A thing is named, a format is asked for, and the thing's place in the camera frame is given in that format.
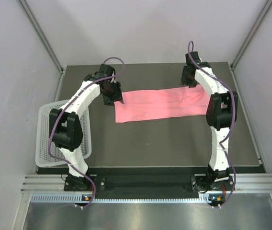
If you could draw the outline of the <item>pink t shirt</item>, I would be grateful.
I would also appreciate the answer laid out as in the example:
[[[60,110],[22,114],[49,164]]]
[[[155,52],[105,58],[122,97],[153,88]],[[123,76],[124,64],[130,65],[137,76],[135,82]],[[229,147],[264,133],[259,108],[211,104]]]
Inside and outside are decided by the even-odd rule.
[[[205,115],[209,96],[198,85],[162,90],[139,90],[123,93],[124,102],[115,102],[117,123]]]

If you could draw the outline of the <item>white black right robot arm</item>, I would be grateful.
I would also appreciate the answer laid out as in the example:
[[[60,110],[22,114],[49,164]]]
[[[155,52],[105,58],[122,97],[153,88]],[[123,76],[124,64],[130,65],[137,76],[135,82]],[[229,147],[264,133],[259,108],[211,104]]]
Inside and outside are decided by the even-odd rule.
[[[212,154],[202,186],[216,190],[230,180],[228,143],[237,119],[238,94],[215,76],[210,64],[202,62],[197,51],[187,53],[185,58],[181,83],[190,88],[201,85],[209,96],[206,121],[212,132]]]

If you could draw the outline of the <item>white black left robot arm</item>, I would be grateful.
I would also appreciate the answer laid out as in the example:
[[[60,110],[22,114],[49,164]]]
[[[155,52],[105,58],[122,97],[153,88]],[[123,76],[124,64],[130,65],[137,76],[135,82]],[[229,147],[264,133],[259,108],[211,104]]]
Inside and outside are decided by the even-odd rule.
[[[115,69],[102,63],[97,72],[84,78],[80,88],[67,103],[49,113],[48,154],[56,158],[51,148],[52,145],[59,148],[64,155],[62,160],[69,168],[67,183],[76,185],[81,190],[93,189],[94,184],[86,175],[88,165],[80,147],[83,141],[80,119],[99,95],[102,95],[105,105],[113,106],[115,102],[124,102],[121,84],[115,77]]]

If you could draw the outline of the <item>white perforated plastic basket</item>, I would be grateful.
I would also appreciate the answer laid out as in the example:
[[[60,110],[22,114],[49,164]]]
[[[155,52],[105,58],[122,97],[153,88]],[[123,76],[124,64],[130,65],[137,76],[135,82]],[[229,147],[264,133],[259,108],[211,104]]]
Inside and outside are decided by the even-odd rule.
[[[48,154],[48,143],[49,143],[49,113],[51,112],[52,109],[61,108],[67,102],[68,100],[52,102],[43,105],[39,109],[35,147],[35,163],[38,167],[49,168],[66,164],[62,160],[50,157],[50,155]],[[85,112],[83,113],[80,119],[80,124],[83,132],[83,140],[80,145],[80,148],[83,158],[87,159],[92,152],[90,115],[88,109],[86,109]]]

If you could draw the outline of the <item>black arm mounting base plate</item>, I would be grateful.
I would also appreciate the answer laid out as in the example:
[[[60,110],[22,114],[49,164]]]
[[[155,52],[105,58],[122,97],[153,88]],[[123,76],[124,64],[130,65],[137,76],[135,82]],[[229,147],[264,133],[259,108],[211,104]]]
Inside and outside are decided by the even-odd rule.
[[[233,177],[214,182],[206,167],[89,168],[85,179],[66,180],[66,191],[95,190],[99,199],[170,199],[195,197],[198,192],[223,194]]]

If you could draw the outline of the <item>aluminium frame post right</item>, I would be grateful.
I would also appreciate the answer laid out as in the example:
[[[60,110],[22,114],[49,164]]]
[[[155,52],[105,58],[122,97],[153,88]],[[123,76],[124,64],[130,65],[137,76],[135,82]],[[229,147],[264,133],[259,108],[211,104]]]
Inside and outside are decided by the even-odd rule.
[[[263,24],[265,18],[267,17],[271,9],[272,9],[272,0],[266,0],[259,15],[256,17],[255,22],[253,23],[246,38],[244,39],[241,47],[239,48],[238,53],[236,54],[233,62],[229,65],[231,71],[234,71],[235,68],[238,66],[244,53],[246,52],[247,48],[249,47],[250,43],[252,42],[257,31],[259,30],[260,26]]]

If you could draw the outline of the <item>aluminium frame post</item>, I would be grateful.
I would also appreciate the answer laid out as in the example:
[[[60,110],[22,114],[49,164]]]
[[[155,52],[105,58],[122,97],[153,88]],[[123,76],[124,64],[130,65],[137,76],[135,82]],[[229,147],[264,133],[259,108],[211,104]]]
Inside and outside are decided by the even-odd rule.
[[[263,24],[265,18],[267,17],[271,9],[272,9],[272,0],[266,0],[259,15],[256,17],[255,22],[253,23],[246,38],[244,39],[241,47],[239,48],[238,53],[236,54],[233,62],[229,65],[231,71],[234,71],[235,68],[238,66],[244,53],[246,52],[247,48],[249,47],[250,43],[252,42],[257,31],[259,30],[260,26]]]
[[[18,4],[20,5],[21,9],[23,10],[24,14],[28,18],[31,26],[33,27],[35,33],[37,34],[40,42],[42,43],[43,47],[45,48],[46,52],[50,56],[52,62],[54,63],[56,69],[62,73],[64,71],[63,66],[60,64],[60,61],[58,60],[55,52],[53,51],[53,48],[51,47],[45,33],[43,32],[39,22],[37,21],[30,5],[26,0],[17,0]]]

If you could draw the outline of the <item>aluminium frame post left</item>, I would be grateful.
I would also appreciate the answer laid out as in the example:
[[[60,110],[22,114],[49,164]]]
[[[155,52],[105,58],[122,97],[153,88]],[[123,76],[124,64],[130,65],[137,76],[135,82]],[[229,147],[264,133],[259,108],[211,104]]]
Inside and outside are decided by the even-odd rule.
[[[43,32],[39,22],[37,21],[30,5],[26,0],[17,0],[18,4],[20,5],[21,9],[23,10],[24,14],[28,18],[31,26],[33,27],[35,33],[37,34],[40,42],[42,43],[43,47],[45,48],[46,52],[50,56],[52,62],[54,63],[56,69],[62,73],[64,71],[63,66],[60,64],[60,61],[58,60],[55,52],[53,51],[53,48],[51,47],[45,33]]]

